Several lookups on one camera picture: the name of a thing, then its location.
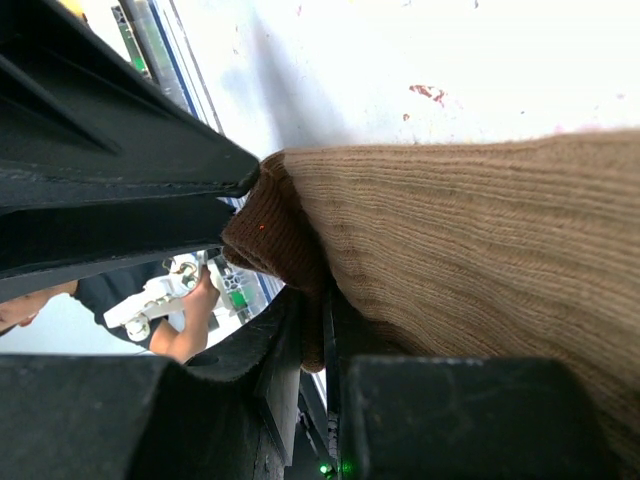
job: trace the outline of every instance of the black t-shirt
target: black t-shirt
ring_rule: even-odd
[[[78,288],[74,298],[94,314],[95,322],[107,328],[104,314],[126,300],[131,295],[142,292],[148,280],[165,275],[168,270],[163,262],[143,263],[133,267],[125,267],[111,272],[101,273],[94,277],[78,280]],[[107,328],[107,331],[121,340],[149,348],[151,337],[160,325],[162,318],[149,322],[151,334],[140,342],[129,338],[124,327]]]

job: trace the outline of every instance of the ribbed fabric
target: ribbed fabric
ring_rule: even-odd
[[[243,250],[317,299],[324,252],[346,298],[416,354],[562,360],[640,470],[640,132],[291,150],[264,177],[225,232],[232,261]]]

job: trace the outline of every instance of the white robotic device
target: white robotic device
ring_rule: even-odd
[[[141,293],[130,296],[104,314],[107,328],[124,327],[134,342],[146,339],[151,333],[151,320],[183,310],[182,298],[198,285],[207,263],[205,251],[176,255],[167,275],[150,279]],[[212,267],[211,280],[220,290],[219,303],[231,308],[215,264]]]

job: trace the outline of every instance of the person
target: person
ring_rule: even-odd
[[[26,327],[53,297],[69,294],[94,314],[95,322],[106,327],[104,314],[131,295],[142,292],[145,283],[167,273],[163,262],[151,262],[105,272],[72,281],[0,303],[0,335],[15,326]],[[208,322],[220,292],[211,283],[209,271],[201,275],[195,289],[182,299],[185,327],[174,329],[166,318],[150,322],[151,334],[140,342],[132,341],[124,327],[108,329],[127,342],[140,345],[158,355],[185,363],[206,348]]]

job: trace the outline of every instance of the brown cloth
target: brown cloth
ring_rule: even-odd
[[[415,354],[560,359],[640,470],[640,132],[287,150],[223,238],[307,294],[306,369],[333,275]]]

